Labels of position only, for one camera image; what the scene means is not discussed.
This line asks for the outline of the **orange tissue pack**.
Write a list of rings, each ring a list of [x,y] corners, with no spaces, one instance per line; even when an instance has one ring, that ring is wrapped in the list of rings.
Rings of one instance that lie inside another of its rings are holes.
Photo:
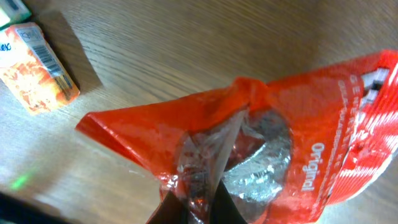
[[[59,109],[80,94],[34,22],[1,31],[1,80],[31,115]]]

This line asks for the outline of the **red Hacks candy bag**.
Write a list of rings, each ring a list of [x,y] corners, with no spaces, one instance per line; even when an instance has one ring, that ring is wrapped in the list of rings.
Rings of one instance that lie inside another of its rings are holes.
[[[210,223],[222,181],[247,223],[311,223],[397,154],[397,52],[283,80],[90,112],[77,130],[159,179],[188,223]]]

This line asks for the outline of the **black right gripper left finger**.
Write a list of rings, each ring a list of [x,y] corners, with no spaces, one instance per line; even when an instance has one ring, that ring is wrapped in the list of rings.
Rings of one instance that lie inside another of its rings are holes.
[[[188,224],[188,210],[175,194],[168,192],[146,224]]]

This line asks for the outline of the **green tissue pack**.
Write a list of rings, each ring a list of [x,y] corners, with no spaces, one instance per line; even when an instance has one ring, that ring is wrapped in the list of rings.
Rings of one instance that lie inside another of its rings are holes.
[[[31,15],[22,0],[1,0],[1,29],[24,22]]]

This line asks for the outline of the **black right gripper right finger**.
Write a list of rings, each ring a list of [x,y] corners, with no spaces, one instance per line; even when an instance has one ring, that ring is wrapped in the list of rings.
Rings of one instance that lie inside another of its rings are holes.
[[[247,224],[222,181],[218,184],[212,202],[210,224]]]

